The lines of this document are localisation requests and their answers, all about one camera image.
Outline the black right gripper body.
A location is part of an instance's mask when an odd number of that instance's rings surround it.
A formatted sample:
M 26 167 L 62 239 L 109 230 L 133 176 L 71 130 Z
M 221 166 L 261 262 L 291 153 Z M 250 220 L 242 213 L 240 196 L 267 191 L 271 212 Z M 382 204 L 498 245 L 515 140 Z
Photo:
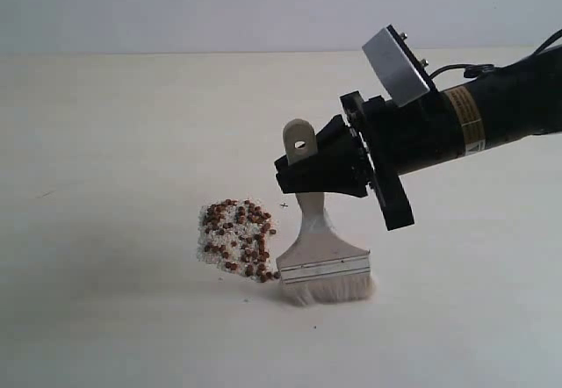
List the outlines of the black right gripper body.
M 381 96 L 364 100 L 357 91 L 340 97 L 349 124 L 362 137 L 373 171 L 374 190 L 389 231 L 414 224 L 400 177 L 465 153 L 465 141 L 451 101 L 436 90 L 397 106 Z

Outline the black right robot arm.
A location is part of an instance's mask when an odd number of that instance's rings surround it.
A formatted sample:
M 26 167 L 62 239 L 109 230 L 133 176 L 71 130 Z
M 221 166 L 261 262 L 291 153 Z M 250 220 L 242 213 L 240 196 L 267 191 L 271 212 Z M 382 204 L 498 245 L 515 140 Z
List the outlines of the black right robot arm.
M 470 67 L 467 82 L 402 107 L 393 100 L 340 98 L 316 134 L 317 153 L 275 162 L 284 193 L 328 192 L 364 198 L 373 189 L 387 229 L 414 224 L 400 176 L 479 154 L 531 135 L 561 131 L 561 48 L 504 67 Z

